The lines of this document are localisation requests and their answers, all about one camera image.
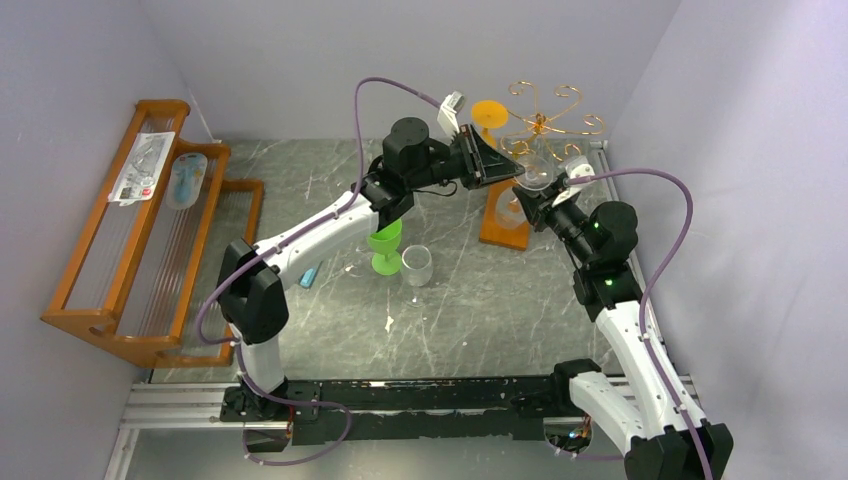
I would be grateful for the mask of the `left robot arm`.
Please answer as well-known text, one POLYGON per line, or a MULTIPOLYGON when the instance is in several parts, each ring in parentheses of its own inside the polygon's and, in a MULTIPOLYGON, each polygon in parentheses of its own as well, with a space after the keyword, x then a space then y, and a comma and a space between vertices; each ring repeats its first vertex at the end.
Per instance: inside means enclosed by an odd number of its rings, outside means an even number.
POLYGON ((286 290, 319 260, 384 232, 414 205, 414 196, 451 183, 473 190, 524 174, 515 160, 490 146, 471 125, 449 142, 431 138, 425 122, 396 121, 382 153, 361 181, 321 212, 275 237, 250 245, 232 242, 222 261, 217 303, 231 327, 248 391, 246 406, 258 418, 278 417, 287 379, 278 337, 289 319, 286 290))

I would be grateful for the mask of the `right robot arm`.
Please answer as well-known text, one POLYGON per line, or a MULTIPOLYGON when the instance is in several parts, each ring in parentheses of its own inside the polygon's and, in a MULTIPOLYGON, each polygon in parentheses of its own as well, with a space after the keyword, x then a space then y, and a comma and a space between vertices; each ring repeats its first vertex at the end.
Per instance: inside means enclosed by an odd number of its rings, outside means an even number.
POLYGON ((720 479, 734 440, 688 393, 646 319, 647 295, 629 265, 638 242, 635 209, 607 201, 584 213, 554 190, 514 187, 528 223, 550 229, 576 263, 578 303, 613 349, 635 400, 629 402, 588 359, 558 364, 549 399, 561 414, 578 410, 616 445, 629 479, 720 479))

